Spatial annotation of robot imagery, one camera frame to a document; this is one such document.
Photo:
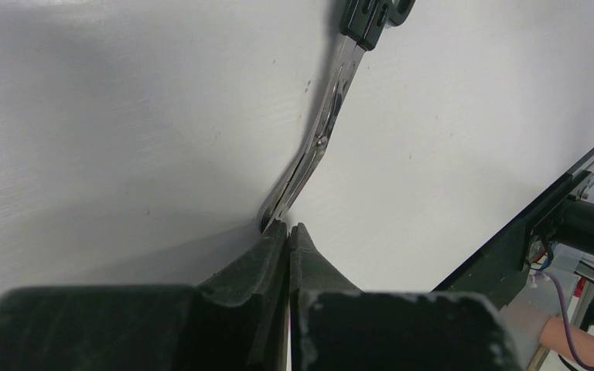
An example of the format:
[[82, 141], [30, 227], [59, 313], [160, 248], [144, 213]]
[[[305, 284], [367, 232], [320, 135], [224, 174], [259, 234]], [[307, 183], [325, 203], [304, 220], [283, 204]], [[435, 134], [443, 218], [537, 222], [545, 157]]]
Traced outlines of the black handled scissors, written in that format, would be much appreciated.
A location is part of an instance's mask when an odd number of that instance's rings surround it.
[[282, 219], [322, 161], [353, 79], [365, 53], [374, 50], [387, 27], [402, 25], [414, 1], [346, 1], [336, 27], [333, 58], [326, 71], [326, 89], [297, 155], [261, 208], [259, 230]]

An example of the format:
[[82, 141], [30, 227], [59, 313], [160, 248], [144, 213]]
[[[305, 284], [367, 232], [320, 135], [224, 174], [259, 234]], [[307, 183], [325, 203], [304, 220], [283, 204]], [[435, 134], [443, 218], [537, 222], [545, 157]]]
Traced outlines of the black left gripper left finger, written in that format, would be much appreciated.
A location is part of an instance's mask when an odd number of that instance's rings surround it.
[[283, 370], [288, 231], [279, 221], [197, 286], [17, 288], [0, 370]]

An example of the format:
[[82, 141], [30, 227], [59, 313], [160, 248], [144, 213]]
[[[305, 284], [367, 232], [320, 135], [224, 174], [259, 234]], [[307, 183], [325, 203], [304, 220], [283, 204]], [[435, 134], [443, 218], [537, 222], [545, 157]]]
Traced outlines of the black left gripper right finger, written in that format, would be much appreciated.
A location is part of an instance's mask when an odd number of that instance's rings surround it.
[[294, 370], [520, 370], [498, 310], [466, 292], [362, 291], [316, 248], [289, 235]]

